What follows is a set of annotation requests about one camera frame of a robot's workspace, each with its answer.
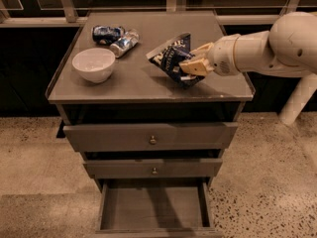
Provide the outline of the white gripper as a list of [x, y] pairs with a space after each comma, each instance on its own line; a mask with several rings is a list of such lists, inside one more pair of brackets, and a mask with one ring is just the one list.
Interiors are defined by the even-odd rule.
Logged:
[[234, 60], [235, 43], [239, 37], [239, 34], [224, 36], [214, 44], [210, 42], [192, 50], [195, 56], [208, 54], [208, 59], [185, 60], [179, 64], [180, 68], [185, 73], [199, 76], [206, 76], [213, 70], [221, 76], [239, 74]]

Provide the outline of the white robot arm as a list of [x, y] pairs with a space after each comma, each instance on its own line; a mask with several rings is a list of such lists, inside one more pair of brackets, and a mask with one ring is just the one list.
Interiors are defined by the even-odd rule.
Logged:
[[317, 16], [292, 12], [281, 16], [270, 30], [225, 36], [191, 52], [179, 65], [189, 74], [222, 76], [256, 72], [300, 81], [279, 113], [292, 124], [317, 89]]

